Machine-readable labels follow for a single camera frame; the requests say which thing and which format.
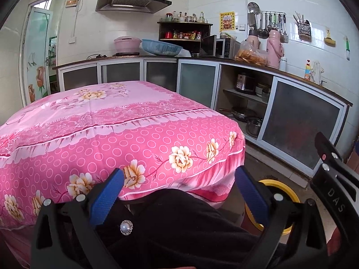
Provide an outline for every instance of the open shelf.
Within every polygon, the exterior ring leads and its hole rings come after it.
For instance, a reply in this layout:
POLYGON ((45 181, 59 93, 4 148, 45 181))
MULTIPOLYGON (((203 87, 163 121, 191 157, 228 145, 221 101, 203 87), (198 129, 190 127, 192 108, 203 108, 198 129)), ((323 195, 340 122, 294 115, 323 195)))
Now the open shelf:
POLYGON ((161 41, 193 41, 193 42, 201 42, 196 39, 183 39, 183 38, 162 38, 161 41))
POLYGON ((207 26, 213 26, 213 24, 211 23, 199 23, 199 22, 174 22, 174 21, 159 21, 157 22, 158 24, 164 24, 164 23, 173 23, 173 24, 176 24, 176 23, 181 23, 181 24, 199 24, 199 25, 207 25, 207 26))
POLYGON ((248 99, 248 100, 257 101, 259 103, 263 103, 265 105, 268 105, 267 102, 264 102, 262 100, 262 98, 257 96, 257 95, 241 93, 241 92, 238 92, 238 91, 236 91, 234 89, 225 89, 224 91, 233 93, 233 94, 235 94, 235 95, 237 95, 239 97, 242 97, 242 98, 245 98, 245 99, 248 99))

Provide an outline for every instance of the red container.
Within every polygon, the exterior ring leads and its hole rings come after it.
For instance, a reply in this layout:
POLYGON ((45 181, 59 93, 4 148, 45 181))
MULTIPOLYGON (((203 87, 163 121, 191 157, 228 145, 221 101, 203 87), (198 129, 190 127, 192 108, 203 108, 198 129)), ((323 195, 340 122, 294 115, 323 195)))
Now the red container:
POLYGON ((164 38, 165 39, 172 39, 173 38, 172 32, 170 32, 170 31, 166 32, 166 34, 164 35, 164 38))

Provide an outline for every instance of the plastic bag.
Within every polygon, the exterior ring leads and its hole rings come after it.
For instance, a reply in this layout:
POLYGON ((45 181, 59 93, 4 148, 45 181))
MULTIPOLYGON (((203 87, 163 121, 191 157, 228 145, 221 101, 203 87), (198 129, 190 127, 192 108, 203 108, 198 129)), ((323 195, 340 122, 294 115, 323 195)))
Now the plastic bag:
POLYGON ((254 49, 247 41, 242 41, 239 51, 234 58, 236 61, 246 62, 256 65, 267 64, 268 53, 265 50, 254 49))

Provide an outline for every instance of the kitchen counter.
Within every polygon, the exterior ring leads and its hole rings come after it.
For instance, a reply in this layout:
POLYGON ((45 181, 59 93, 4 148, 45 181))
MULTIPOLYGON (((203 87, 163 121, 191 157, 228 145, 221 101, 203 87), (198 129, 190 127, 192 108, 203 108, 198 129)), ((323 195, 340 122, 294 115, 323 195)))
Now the kitchen counter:
POLYGON ((200 57, 200 58, 186 58, 186 57, 172 57, 172 56, 165 56, 165 55, 140 55, 140 56, 110 56, 110 57, 106 57, 106 58, 93 58, 93 59, 88 59, 88 60, 84 60, 84 61, 78 61, 78 62, 73 62, 73 63, 68 63, 68 64, 63 64, 63 65, 59 65, 56 67, 53 67, 53 70, 57 70, 57 69, 61 69, 64 67, 70 67, 73 65, 77 65, 77 64, 84 64, 84 63, 93 63, 93 62, 97 62, 97 61, 105 61, 105 60, 118 60, 118 59, 140 59, 140 58, 151 58, 151 59, 189 59, 189 60, 195 60, 195 61, 212 61, 212 62, 220 62, 222 64, 230 64, 230 65, 237 65, 237 66, 244 66, 244 67, 251 67, 251 68, 256 68, 258 71, 263 71, 263 72, 271 72, 271 73, 275 73, 275 74, 279 74, 282 76, 286 76, 295 80, 298 80, 300 82, 303 82, 305 84, 308 84, 312 87, 317 88, 318 90, 321 90, 322 92, 325 92, 337 99, 339 99, 340 101, 344 102, 345 104, 347 104, 348 106, 352 107, 353 104, 348 101, 347 99, 341 97, 340 95, 338 95, 337 93, 323 87, 320 86, 318 84, 315 84, 311 81, 305 80, 304 78, 301 78, 299 76, 287 73, 287 72, 283 72, 280 71, 276 68, 272 68, 272 67, 267 67, 267 66, 260 66, 260 65, 255 65, 255 64, 249 64, 249 63, 244 63, 244 62, 239 62, 239 61, 234 61, 231 59, 222 59, 222 58, 213 58, 213 57, 200 57))

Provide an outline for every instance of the pink thermos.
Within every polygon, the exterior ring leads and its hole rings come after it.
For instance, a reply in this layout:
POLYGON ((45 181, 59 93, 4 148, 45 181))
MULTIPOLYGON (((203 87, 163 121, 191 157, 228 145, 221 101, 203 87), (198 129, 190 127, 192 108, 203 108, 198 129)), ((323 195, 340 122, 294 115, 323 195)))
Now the pink thermos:
POLYGON ((279 60, 283 56, 283 47, 280 42, 280 33, 271 30, 267 41, 268 61, 267 65, 273 68, 279 68, 279 60))

